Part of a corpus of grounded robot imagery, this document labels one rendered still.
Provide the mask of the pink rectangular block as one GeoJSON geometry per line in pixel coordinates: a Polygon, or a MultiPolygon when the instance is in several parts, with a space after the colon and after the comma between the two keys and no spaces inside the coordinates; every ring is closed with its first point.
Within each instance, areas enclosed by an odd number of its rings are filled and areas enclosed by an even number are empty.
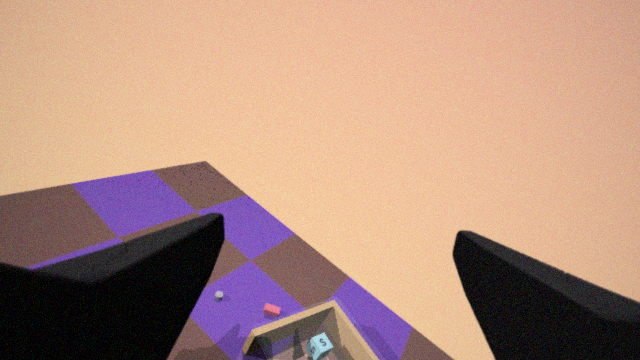
{"type": "Polygon", "coordinates": [[[264,308],[264,313],[277,318],[277,316],[279,315],[279,309],[280,309],[279,307],[266,304],[264,308]]]}

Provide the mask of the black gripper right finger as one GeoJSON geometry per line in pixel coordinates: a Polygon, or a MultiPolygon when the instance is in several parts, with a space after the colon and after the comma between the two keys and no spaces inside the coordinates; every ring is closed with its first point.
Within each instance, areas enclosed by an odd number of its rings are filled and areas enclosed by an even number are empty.
{"type": "Polygon", "coordinates": [[[452,258],[495,360],[640,360],[640,302],[471,230],[452,258]]]}

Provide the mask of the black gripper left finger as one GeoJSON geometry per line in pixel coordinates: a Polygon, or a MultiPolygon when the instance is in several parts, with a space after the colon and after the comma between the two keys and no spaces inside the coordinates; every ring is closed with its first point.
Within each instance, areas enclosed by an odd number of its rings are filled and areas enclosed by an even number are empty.
{"type": "Polygon", "coordinates": [[[224,241],[210,213],[36,269],[0,262],[0,360],[166,360],[224,241]]]}

